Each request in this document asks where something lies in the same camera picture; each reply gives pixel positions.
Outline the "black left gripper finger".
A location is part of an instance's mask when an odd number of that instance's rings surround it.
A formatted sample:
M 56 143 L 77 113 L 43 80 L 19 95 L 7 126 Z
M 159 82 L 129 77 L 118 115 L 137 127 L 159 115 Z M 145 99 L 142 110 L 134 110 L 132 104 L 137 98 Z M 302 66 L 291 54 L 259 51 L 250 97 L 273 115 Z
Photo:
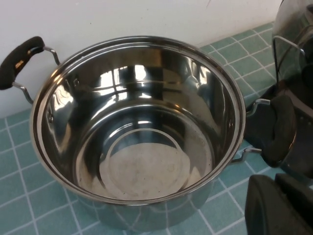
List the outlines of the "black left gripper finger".
M 252 175 L 245 221 L 249 235 L 311 235 L 313 190 L 287 174 Z

